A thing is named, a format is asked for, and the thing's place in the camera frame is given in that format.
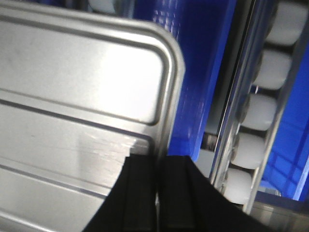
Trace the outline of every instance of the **aluminum tray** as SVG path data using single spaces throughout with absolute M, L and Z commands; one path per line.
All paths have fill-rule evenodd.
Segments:
M 166 154 L 184 63 L 149 22 L 0 3 L 0 230 L 81 231 L 129 153 Z

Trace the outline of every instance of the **blue plastic panel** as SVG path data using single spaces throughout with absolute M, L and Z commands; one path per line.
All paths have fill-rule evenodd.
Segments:
M 305 200 L 309 172 L 309 44 L 284 110 L 263 179 L 283 197 Z
M 198 158 L 236 0 L 140 0 L 135 18 L 178 40 L 186 65 L 169 155 Z

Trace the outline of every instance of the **blue wall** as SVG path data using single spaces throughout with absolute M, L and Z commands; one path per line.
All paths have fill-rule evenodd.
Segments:
M 283 197 L 303 201 L 309 189 L 309 44 L 284 110 L 263 179 Z

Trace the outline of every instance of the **silver metal surface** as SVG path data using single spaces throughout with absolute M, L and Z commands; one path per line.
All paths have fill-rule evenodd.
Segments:
M 290 69 L 290 72 L 287 76 L 287 81 L 285 82 L 285 84 L 281 88 L 280 95 L 278 96 L 277 112 L 275 114 L 272 125 L 270 126 L 270 128 L 267 131 L 266 149 L 265 149 L 265 156 L 264 156 L 263 162 L 262 162 L 261 166 L 254 171 L 253 187 L 252 187 L 252 191 L 251 191 L 251 196 L 250 196 L 248 203 L 245 204 L 244 208 L 243 208 L 243 210 L 248 214 L 250 213 L 250 211 L 252 209 L 252 206 L 253 206 L 253 203 L 254 203 L 254 200 L 255 200 L 255 196 L 256 196 L 257 190 L 259 188 L 259 185 L 260 185 L 260 182 L 261 182 L 261 179 L 262 179 L 262 176 L 263 176 L 266 164 L 267 164 L 267 160 L 268 160 L 269 154 L 271 152 L 273 143 L 275 141 L 275 137 L 276 137 L 276 134 L 277 134 L 277 131 L 278 131 L 278 127 L 279 127 L 285 106 L 288 102 L 290 92 L 293 88 L 294 80 L 297 76 L 299 65 L 300 65 L 300 62 L 302 60 L 302 57 L 303 57 L 303 54 L 305 52 L 305 48 L 308 44 L 308 41 L 309 41 L 309 18 L 307 19 L 306 26 L 303 29 L 303 32 L 302 32 L 300 39 L 298 40 L 298 42 L 295 45 L 295 48 L 294 48 L 294 51 L 293 51 L 293 56 L 292 56 L 291 69 Z
M 221 189 L 224 175 L 229 166 L 232 154 L 234 137 L 239 130 L 239 123 L 242 118 L 239 115 L 246 106 L 247 95 L 250 92 L 253 74 L 259 60 L 259 49 L 263 45 L 265 28 L 261 25 L 266 24 L 269 12 L 271 11 L 271 1 L 253 1 L 252 14 L 248 17 L 249 23 L 245 32 L 245 42 L 241 50 L 241 56 L 237 65 L 234 82 L 227 100 L 227 107 L 223 122 L 219 132 L 219 140 L 215 151 L 215 162 L 211 172 L 211 183 L 215 188 Z
M 282 204 L 293 205 L 294 202 L 286 202 L 286 198 L 280 198 Z M 281 232 L 304 232 L 309 230 L 309 215 L 297 210 L 286 209 L 284 206 L 271 205 L 263 202 L 254 202 L 251 216 L 261 223 Z
M 0 230 L 80 231 L 167 152 L 184 63 L 153 23 L 1 1 L 0 70 Z

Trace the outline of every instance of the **white cylinder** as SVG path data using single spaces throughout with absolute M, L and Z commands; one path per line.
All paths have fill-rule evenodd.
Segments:
M 266 41 L 279 45 L 293 45 L 298 40 L 307 17 L 307 6 L 295 2 L 279 2 L 274 24 Z
M 230 202 L 245 204 L 249 200 L 252 178 L 249 173 L 229 168 L 225 182 L 224 196 Z
M 274 98 L 262 94 L 250 94 L 249 107 L 241 125 L 266 131 L 274 119 L 276 108 L 277 103 Z
M 274 50 L 264 50 L 260 70 L 254 85 L 266 89 L 279 89 L 284 84 L 291 68 L 290 55 Z
M 264 157 L 264 139 L 247 133 L 238 133 L 238 136 L 231 163 L 243 168 L 256 169 Z
M 113 0 L 89 0 L 89 5 L 92 9 L 108 14 L 114 14 L 114 1 Z

